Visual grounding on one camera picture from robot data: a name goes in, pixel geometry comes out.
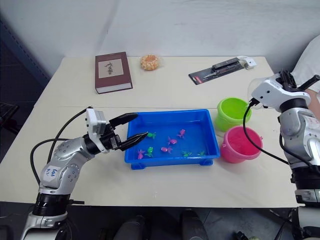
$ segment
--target white table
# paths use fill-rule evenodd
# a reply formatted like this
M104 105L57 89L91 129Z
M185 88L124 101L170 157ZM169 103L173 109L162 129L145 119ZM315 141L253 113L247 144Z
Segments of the white table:
M237 71L197 86L188 77L190 72L229 58L168 57L164 60L170 67L165 65L154 72L143 72L136 65L138 59L130 57L133 89L103 95L95 93L94 74L90 70L93 58L65 58L0 164L0 201L35 202L38 186L30 168L30 150L36 143L55 136L71 116L88 105L98 106L96 109L103 111L107 119L127 112L208 108L213 120L217 114L215 107L222 98L246 99L251 79L273 74L264 57L256 57L258 66L252 71ZM179 68L182 63L191 66L191 62L197 68ZM75 85L77 91L71 88L75 80L68 78L73 74L79 80ZM172 83L171 88L168 88L168 79L163 79L165 74L175 76L177 83ZM58 91L63 82L65 88ZM148 91L142 94L147 89L144 85L157 86L153 97ZM273 109L254 111L248 126L263 136L266 150L284 158L278 145L277 116ZM121 139L126 138L127 127L116 128ZM72 122L62 137L75 138L85 132L83 116ZM221 143L222 133L217 132L217 135ZM41 146L34 155L38 173L45 165L49 147L50 144ZM131 170L124 162L124 152L118 150L107 155L98 154L86 163L71 197L95 206L294 207L297 205L295 186L290 183L290 174L287 165L264 154L241 164L217 159L213 166L175 165Z

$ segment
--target pink toy fish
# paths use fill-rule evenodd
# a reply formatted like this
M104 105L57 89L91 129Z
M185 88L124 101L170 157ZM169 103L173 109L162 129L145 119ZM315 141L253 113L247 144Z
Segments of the pink toy fish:
M184 130L184 129L181 129L180 130L180 132L179 132L179 134L177 134L177 136L179 137L179 138L185 138L185 133L186 133L186 130Z
M171 154L171 151L172 151L172 147L161 147L161 151L164 152L164 153L170 153Z
M146 152L146 151L139 150L139 151L138 151L138 159L143 159L145 152Z
M175 139L171 139L169 136L168 136L168 145L170 144L176 144L178 141L175 140Z

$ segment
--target book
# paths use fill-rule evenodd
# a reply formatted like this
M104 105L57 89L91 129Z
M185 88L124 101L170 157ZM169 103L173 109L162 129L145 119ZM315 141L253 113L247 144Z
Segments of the book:
M126 52L95 56L95 89L98 94L132 88Z

